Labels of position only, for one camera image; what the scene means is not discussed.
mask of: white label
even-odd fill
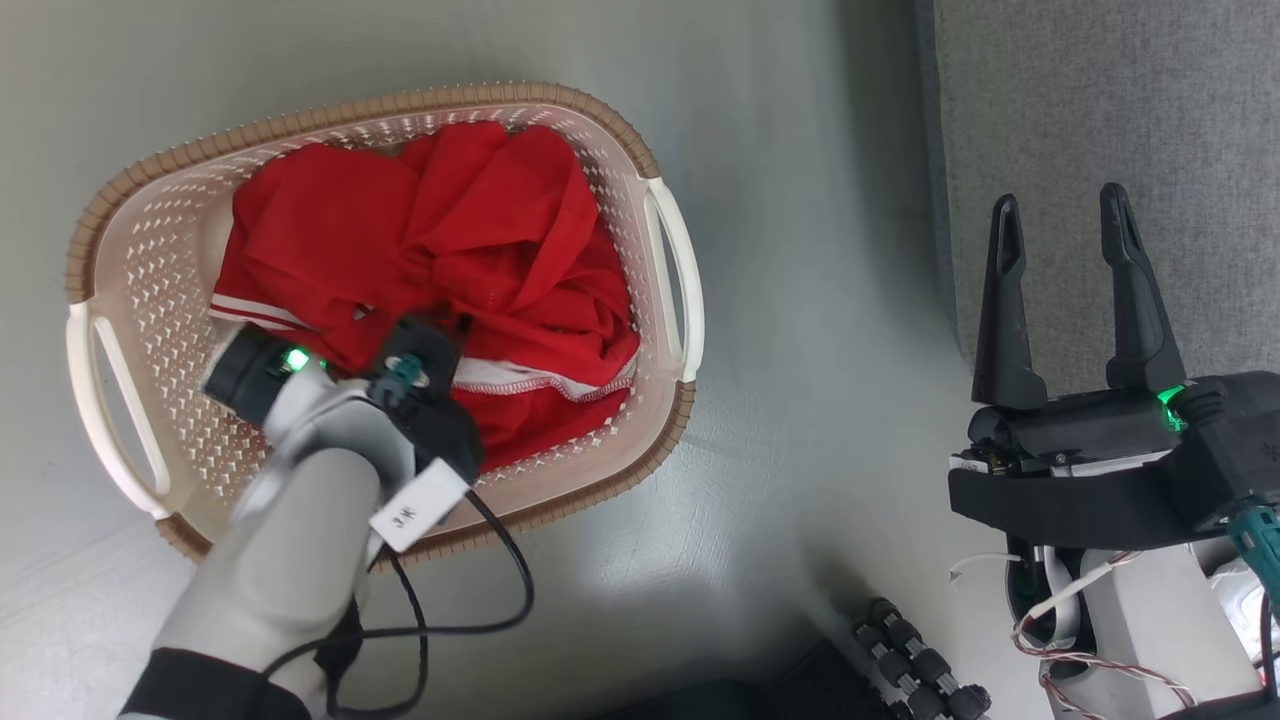
[[[436,457],[375,512],[369,525],[396,552],[404,552],[448,515],[470,489],[462,475]]]
[[[959,455],[951,456],[951,469],[952,470],[973,470],[974,473],[987,473],[991,474],[991,465],[980,460],[969,460],[968,457],[960,457]]]

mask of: red and white wire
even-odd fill
[[[1106,667],[1110,670],[1116,670],[1138,680],[1161,683],[1169,687],[1178,696],[1178,700],[1183,703],[1183,707],[1192,707],[1197,703],[1197,700],[1196,694],[1192,693],[1190,688],[1172,680],[1167,675],[1162,675],[1148,667],[1143,667],[1140,665],[1129,665],[1125,662],[1115,662],[1111,660],[1103,660],[1096,655],[1065,650],[1055,647],[1053,644],[1048,644],[1044,647],[1034,647],[1027,643],[1027,626],[1030,625],[1032,620],[1043,616],[1050,610],[1052,610],[1053,606],[1056,606],[1057,603],[1083,591],[1085,587],[1088,587],[1097,579],[1102,578],[1111,570],[1115,570],[1120,565],[1135,560],[1139,555],[1142,553],[1138,551],[1116,553],[1106,564],[1100,565],[1097,569],[1089,573],[1085,573],[1080,579],[1068,584],[1065,588],[1062,588],[1062,591],[1056,593],[1053,597],[1032,607],[1030,611],[1028,611],[1027,615],[1024,615],[1021,620],[1019,620],[1014,625],[1014,633],[1012,633],[1014,647],[1016,647],[1018,651],[1024,655],[1030,655],[1032,657],[1038,657],[1047,662],[1080,662],[1094,667]],[[1080,707],[1070,698],[1068,698],[1066,694],[1061,691],[1061,688],[1059,688],[1057,684],[1053,683],[1052,678],[1048,676],[1047,670],[1041,674],[1041,685],[1046,691],[1048,691],[1048,693],[1053,696],[1053,698],[1059,703],[1061,703],[1064,708],[1079,712],[1087,720],[1106,720],[1101,715],[1089,712],[1088,710]]]

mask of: green led light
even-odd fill
[[[1164,392],[1157,392],[1156,398],[1165,409],[1165,425],[1175,433],[1180,433],[1187,429],[1187,421],[1179,418],[1172,410],[1169,409],[1169,401],[1174,398],[1175,395],[1183,391],[1183,386],[1174,386]]]
[[[307,360],[311,360],[311,356],[307,355],[305,350],[294,347],[288,355],[284,356],[284,366],[297,373],[302,368],[306,368]]]
[[[1183,389],[1184,389],[1183,386],[1174,386],[1166,389],[1165,392],[1157,392],[1156,397],[1160,398],[1160,402],[1167,406],[1169,401],[1172,400],[1174,396],[1178,395],[1179,392],[1183,392]]]

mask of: red clothing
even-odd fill
[[[463,364],[552,378],[454,389],[480,425],[485,469],[603,425],[627,393],[639,337],[622,265],[554,131],[452,124],[399,158],[308,145],[244,183],[233,213],[212,314],[257,322],[351,372],[406,313],[470,315]],[[575,402],[599,392],[575,395],[563,379],[623,389]]]

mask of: wire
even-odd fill
[[[1115,555],[1114,557],[1111,557],[1111,560],[1107,560],[1102,565],[1098,565],[1093,570],[1089,570],[1084,575],[1080,575],[1079,579],[1068,583],[1065,588],[1057,591],[1052,597],[1050,597],[1044,602],[1033,605],[1032,609],[1027,611],[1027,615],[1032,620],[1039,620],[1041,618],[1047,615],[1050,610],[1053,610],[1053,607],[1061,603],[1064,600],[1074,597],[1084,588],[1098,582],[1103,575],[1106,575],[1111,570],[1115,570],[1116,568],[1126,562],[1133,562],[1134,560],[1138,559],[1139,555],[1142,555],[1142,551],[1129,551]]]
[[[1075,701],[1066,697],[1066,693],[1064,693],[1062,689],[1059,688],[1056,683],[1053,683],[1053,679],[1050,678],[1047,673],[1041,675],[1041,687],[1048,691],[1048,694],[1053,696],[1053,700],[1056,700],[1059,705],[1061,705],[1062,708],[1065,708],[1066,711],[1079,712],[1080,716],[1084,717],[1084,720],[1107,720],[1106,717],[1096,712],[1089,712],[1088,710],[1076,705]]]
[[[393,706],[375,708],[375,710],[352,710],[337,706],[337,693],[338,693],[337,684],[334,684],[334,687],[330,687],[328,691],[326,711],[330,715],[334,715],[334,710],[339,710],[347,714],[343,715],[346,717],[353,717],[360,720],[389,720],[392,717],[398,717],[412,710],[421,700],[422,693],[426,689],[428,635],[485,635],[490,633],[500,633],[502,630],[508,630],[524,623],[525,619],[529,618],[529,615],[534,611],[534,601],[535,601],[534,577],[529,570],[529,561],[525,560],[525,553],[520,551],[520,546],[516,544],[515,538],[512,538],[511,533],[507,532],[507,528],[506,525],[502,524],[502,520],[499,520],[498,516],[493,514],[493,510],[489,510],[489,506],[485,505],[483,500],[480,500],[480,496],[477,496],[475,491],[467,492],[467,500],[476,509],[476,511],[480,512],[480,516],[484,518],[486,523],[489,523],[489,527],[493,528],[493,532],[498,536],[498,539],[502,541],[502,544],[507,547],[507,551],[511,553],[511,559],[516,562],[516,569],[520,571],[520,582],[525,588],[525,601],[515,615],[507,618],[506,620],[499,620],[497,623],[486,623],[483,625],[430,626],[426,624],[426,620],[422,616],[422,607],[421,605],[419,605],[417,594],[413,592],[413,585],[412,583],[410,583],[408,575],[406,575],[404,569],[399,564],[399,560],[393,555],[390,557],[392,569],[396,570],[396,574],[399,577],[401,584],[404,587],[404,592],[408,594],[410,605],[413,607],[413,619],[417,621],[417,624],[408,628],[378,628],[374,630],[361,630],[358,633],[320,638],[316,641],[300,644],[298,647],[275,659],[270,665],[266,666],[265,670],[262,670],[264,684],[268,679],[270,679],[271,675],[279,671],[280,667],[284,667],[285,665],[297,660],[298,657],[302,657],[303,655],[308,655],[324,647],[332,647],[335,644],[343,644],[356,641],[371,641],[381,638],[413,638],[413,637],[420,638],[421,642],[419,643],[419,678],[413,696],[410,700],[399,702]]]
[[[404,573],[404,566],[401,565],[399,557],[394,552],[390,552],[390,548],[387,548],[387,559],[390,561],[392,569],[396,570],[396,575],[401,580],[401,587],[404,588],[404,594],[408,596],[408,605],[413,609],[413,620],[417,621],[417,629],[426,629],[426,618],[422,615],[422,605],[417,600],[417,593],[413,592],[413,583],[410,582],[408,575]],[[426,692],[426,635],[419,635],[417,684],[413,687],[413,694],[410,696],[408,700],[374,710],[343,707],[338,705],[338,683],[330,683],[328,692],[325,693],[325,712],[329,717],[334,717],[337,720],[392,720],[394,717],[399,717],[401,715],[404,715],[410,710],[417,707],[417,703],[422,700],[422,693]]]
[[[1276,655],[1271,647],[1271,596],[1262,593],[1262,619],[1258,623],[1262,641],[1262,676],[1266,678],[1267,702],[1276,701]]]
[[[1196,700],[1196,694],[1192,693],[1190,688],[1172,680],[1167,675],[1162,675],[1160,673],[1156,673],[1155,670],[1143,667],[1142,665],[1129,665],[1125,662],[1103,660],[1088,652],[1065,650],[1062,647],[1056,646],[1055,643],[1048,643],[1044,647],[1033,647],[1030,644],[1027,644],[1027,628],[1028,625],[1030,625],[1033,620],[1043,616],[1050,610],[1052,610],[1053,606],[1062,602],[1064,600],[1079,593],[1088,585],[1096,583],[1100,578],[1105,577],[1107,573],[1111,573],[1112,570],[1126,562],[1133,562],[1134,560],[1138,559],[1139,555],[1142,555],[1140,551],[1119,552],[1115,556],[1112,556],[1111,560],[1107,560],[1098,568],[1094,568],[1093,570],[1085,573],[1084,575],[1080,577],[1080,579],[1068,584],[1065,588],[1055,593],[1044,602],[1033,606],[1027,612],[1027,615],[1023,615],[1023,618],[1014,624],[1014,632],[1011,635],[1014,641],[1014,647],[1016,647],[1018,651],[1024,655],[1038,657],[1048,664],[1080,662],[1083,665],[1091,665],[1094,667],[1106,667],[1108,670],[1116,670],[1124,675],[1128,675],[1138,680],[1161,683],[1166,685],[1169,689],[1171,689],[1174,694],[1178,696],[1178,700],[1179,702],[1183,703],[1183,707],[1193,707],[1197,705],[1198,701]],[[1048,666],[1046,665],[1046,670],[1041,673],[1039,678],[1041,685],[1046,691],[1048,691],[1048,693],[1053,696],[1053,698],[1057,700],[1057,702],[1061,703],[1064,708],[1079,712],[1088,720],[1106,720],[1101,715],[1089,712],[1083,707],[1080,707],[1079,705],[1076,705],[1075,702],[1073,702],[1070,698],[1068,698],[1066,694],[1061,691],[1061,688],[1059,688],[1057,684],[1053,683],[1053,679],[1050,678],[1047,667]]]
[[[970,555],[960,562],[951,566],[951,579],[948,582],[956,582],[960,579],[960,569],[970,562],[978,562],[982,560],[1004,560],[1005,562],[1021,562],[1023,557],[1020,555],[1014,555],[1011,552],[979,552],[978,555]]]

